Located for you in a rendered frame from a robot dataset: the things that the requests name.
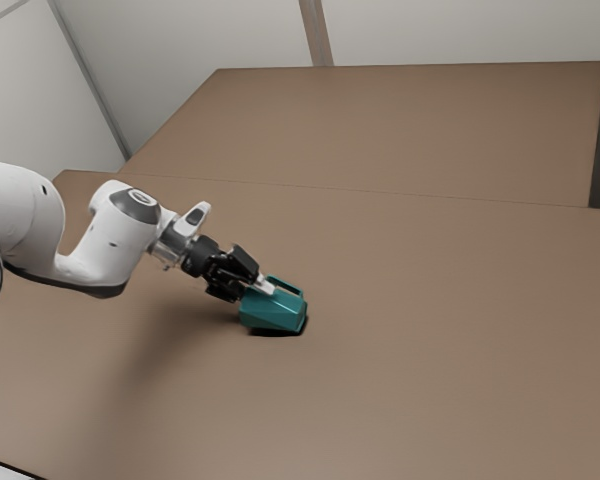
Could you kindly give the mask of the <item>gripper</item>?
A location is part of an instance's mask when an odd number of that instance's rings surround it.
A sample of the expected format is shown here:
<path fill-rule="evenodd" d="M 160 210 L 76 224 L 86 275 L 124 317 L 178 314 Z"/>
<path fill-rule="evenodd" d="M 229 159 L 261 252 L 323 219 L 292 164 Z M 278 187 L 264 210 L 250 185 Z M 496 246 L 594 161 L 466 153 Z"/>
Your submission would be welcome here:
<path fill-rule="evenodd" d="M 204 277 L 205 292 L 220 300 L 235 303 L 248 287 L 265 295 L 273 295 L 275 286 L 259 270 L 259 264 L 238 244 L 228 252 L 209 236 L 201 235 L 185 249 L 181 270 L 194 277 Z"/>

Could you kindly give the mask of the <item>teal faceted mug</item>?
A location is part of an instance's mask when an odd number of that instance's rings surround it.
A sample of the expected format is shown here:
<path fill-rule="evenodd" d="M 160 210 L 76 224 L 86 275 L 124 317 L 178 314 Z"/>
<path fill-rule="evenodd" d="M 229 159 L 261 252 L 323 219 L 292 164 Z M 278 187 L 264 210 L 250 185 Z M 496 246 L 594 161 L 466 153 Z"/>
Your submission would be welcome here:
<path fill-rule="evenodd" d="M 303 290 L 274 275 L 260 274 L 239 305 L 239 320 L 251 329 L 300 334 L 306 318 Z"/>

